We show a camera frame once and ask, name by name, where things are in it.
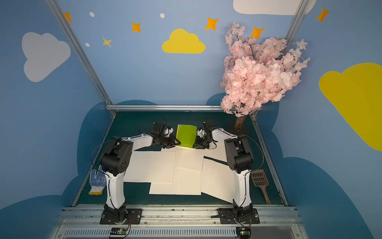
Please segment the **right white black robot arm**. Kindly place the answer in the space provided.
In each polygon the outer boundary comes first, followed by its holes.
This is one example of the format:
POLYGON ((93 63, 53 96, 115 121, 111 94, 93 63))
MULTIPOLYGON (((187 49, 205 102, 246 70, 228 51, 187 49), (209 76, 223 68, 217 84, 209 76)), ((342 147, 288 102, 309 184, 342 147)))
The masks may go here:
POLYGON ((202 191, 233 204, 235 210, 252 210, 249 173, 253 153, 245 135, 235 135, 209 121, 197 131, 194 149, 203 150, 202 191))

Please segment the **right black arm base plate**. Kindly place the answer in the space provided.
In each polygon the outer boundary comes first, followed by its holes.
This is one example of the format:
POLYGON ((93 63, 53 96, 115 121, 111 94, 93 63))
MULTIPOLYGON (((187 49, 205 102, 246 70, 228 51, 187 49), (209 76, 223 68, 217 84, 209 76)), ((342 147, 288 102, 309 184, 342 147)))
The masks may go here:
POLYGON ((218 208, 217 215, 220 223, 223 225, 228 224, 260 224, 260 217, 257 209, 253 209, 252 213, 245 214, 244 216, 235 216, 231 208, 218 208))

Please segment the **green cover notebook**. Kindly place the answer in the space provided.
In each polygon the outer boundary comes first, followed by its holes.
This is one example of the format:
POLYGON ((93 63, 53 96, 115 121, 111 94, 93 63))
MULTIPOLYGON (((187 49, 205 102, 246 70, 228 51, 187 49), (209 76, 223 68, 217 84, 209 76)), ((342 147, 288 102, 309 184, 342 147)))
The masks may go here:
POLYGON ((181 143, 179 147, 193 149, 197 137, 197 127, 194 125, 179 124, 176 139, 181 143))

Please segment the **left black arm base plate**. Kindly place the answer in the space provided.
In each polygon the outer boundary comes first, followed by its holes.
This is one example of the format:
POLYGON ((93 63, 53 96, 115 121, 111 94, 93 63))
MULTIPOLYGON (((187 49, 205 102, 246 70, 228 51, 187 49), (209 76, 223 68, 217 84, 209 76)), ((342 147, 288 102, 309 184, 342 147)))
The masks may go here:
POLYGON ((107 209, 101 214, 101 225, 139 225, 142 217, 142 209, 114 210, 107 209))

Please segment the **white lined notebook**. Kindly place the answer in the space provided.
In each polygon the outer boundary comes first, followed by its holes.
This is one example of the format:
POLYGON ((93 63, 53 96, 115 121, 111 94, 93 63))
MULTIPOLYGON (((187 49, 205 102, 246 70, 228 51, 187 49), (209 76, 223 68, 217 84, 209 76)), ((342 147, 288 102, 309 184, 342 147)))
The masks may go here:
POLYGON ((205 155, 205 151, 202 149, 173 147, 170 149, 162 149, 161 151, 175 152, 177 168, 194 171, 202 170, 205 155))

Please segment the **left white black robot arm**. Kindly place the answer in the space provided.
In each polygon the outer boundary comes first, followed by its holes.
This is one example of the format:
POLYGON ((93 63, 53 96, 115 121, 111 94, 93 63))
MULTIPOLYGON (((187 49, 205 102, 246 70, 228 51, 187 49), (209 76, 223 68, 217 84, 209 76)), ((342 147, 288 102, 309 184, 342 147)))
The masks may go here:
POLYGON ((172 148, 181 145, 173 135, 173 128, 162 123, 154 123, 150 132, 130 137, 112 137, 106 144, 100 159, 102 172, 106 176, 106 210, 120 210, 125 206, 123 177, 129 166, 132 152, 141 148, 159 145, 172 148))

